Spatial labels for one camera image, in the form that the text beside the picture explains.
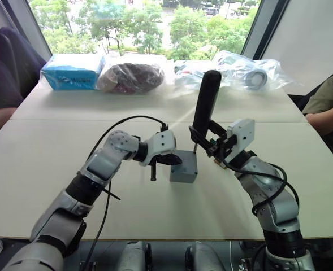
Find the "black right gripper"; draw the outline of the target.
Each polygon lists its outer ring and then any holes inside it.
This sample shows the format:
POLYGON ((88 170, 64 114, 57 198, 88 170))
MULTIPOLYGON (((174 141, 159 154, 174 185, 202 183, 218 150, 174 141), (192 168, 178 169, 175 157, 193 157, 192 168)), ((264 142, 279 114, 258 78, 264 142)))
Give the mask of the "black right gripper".
POLYGON ((209 121, 209 130, 219 138, 207 140, 193 126, 189 126, 191 140, 200 145, 209 158, 214 158, 214 162, 222 168, 228 168, 228 163, 224 162, 225 157, 232 152, 232 148, 237 144, 237 136, 228 137, 227 131, 213 120, 209 121))

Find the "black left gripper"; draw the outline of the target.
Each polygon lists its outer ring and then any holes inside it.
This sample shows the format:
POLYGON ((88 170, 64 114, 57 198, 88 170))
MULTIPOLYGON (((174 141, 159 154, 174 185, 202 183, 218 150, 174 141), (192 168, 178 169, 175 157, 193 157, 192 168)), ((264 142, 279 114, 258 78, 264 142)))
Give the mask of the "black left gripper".
POLYGON ((150 161, 150 165, 151 165, 150 180, 151 181, 157 180, 157 171, 156 171, 157 163, 163 164, 163 165, 179 165, 182 163, 182 159, 175 154, 154 156, 150 161))

